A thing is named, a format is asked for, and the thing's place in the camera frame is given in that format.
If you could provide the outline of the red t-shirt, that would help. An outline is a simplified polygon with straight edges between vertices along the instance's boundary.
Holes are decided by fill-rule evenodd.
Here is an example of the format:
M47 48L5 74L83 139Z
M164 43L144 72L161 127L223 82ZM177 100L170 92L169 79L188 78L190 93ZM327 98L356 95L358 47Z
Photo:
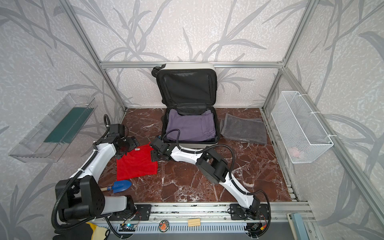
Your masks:
M152 162L149 144L140 146L117 160L117 181L156 175L158 163Z

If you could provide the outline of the purple trousers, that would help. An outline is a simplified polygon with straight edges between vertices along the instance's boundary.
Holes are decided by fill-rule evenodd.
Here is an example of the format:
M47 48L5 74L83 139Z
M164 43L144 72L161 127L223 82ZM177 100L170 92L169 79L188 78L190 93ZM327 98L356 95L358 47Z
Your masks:
M211 110L202 115L180 115L175 109L170 110L166 138L175 141L180 130L179 141L203 142L216 137L214 115Z

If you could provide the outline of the grey towel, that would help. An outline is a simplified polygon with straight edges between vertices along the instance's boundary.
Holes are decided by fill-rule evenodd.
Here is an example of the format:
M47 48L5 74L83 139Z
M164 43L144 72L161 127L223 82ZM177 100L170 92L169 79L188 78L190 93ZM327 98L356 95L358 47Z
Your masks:
M267 131L262 119L242 119L226 114L220 124L221 135L227 140L267 144Z

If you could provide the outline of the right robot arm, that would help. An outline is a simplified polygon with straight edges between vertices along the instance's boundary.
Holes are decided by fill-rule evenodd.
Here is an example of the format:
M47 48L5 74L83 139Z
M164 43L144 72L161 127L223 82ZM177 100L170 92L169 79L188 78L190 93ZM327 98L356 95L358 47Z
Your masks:
M227 145L214 145L205 149L188 149L175 143L166 143L165 137L157 137L151 143L151 160L172 160L197 166L213 184L223 186L237 201L231 204L229 214L232 220L271 221L271 204L263 190L249 192L235 178L232 171L235 154Z

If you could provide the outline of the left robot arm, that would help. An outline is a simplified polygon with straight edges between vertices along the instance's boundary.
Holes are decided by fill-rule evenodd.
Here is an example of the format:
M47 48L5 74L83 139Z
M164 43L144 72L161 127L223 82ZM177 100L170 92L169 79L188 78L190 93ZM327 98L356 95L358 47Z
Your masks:
M56 231L67 231L98 218L107 218L114 213L132 217L136 211L131 196L106 197L98 181L111 158L123 157L139 147L134 137L126 137L122 124L111 124L104 115L105 133L92 144L92 154L67 180L55 186L56 202L51 223Z

